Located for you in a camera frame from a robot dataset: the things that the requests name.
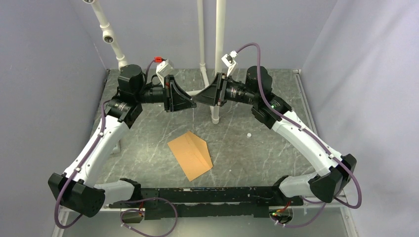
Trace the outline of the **brown paper envelope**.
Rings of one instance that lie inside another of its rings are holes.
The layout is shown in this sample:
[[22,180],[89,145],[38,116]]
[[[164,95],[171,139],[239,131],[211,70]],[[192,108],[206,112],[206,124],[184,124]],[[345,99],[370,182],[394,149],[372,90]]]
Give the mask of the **brown paper envelope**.
[[191,131],[168,142],[168,146],[190,182],[213,168],[206,141]]

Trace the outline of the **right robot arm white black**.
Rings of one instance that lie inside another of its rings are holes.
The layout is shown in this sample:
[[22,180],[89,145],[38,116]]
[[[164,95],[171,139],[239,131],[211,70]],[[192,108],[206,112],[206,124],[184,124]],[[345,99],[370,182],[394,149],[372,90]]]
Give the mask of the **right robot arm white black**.
[[283,136],[309,161],[315,170],[313,173],[284,176],[275,183],[276,189],[272,192],[275,203],[284,205],[296,196],[315,196],[321,202],[331,203],[350,182],[347,170],[354,171],[356,158],[351,154],[343,156],[321,141],[292,107],[272,92],[272,77],[268,71],[261,67],[260,72],[267,104],[259,91],[256,66],[247,69],[244,82],[217,73],[212,83],[193,96],[193,100],[220,107],[228,101],[251,105],[251,113],[260,123]]

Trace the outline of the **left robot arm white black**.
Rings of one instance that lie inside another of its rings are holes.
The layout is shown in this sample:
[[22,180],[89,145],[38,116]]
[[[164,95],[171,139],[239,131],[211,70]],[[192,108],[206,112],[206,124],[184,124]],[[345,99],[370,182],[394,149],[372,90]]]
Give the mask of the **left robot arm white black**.
[[93,217],[109,204],[124,202],[136,207],[142,201],[141,185],[122,178],[117,182],[98,184],[103,165],[122,137],[129,132],[143,111],[143,104],[161,103],[166,112],[196,107],[192,97],[176,82],[172,66],[163,61],[156,68],[158,84],[147,82],[141,67],[122,67],[116,94],[101,107],[101,120],[81,153],[62,173],[53,173],[48,185],[55,197],[54,216],[61,207],[81,216]]

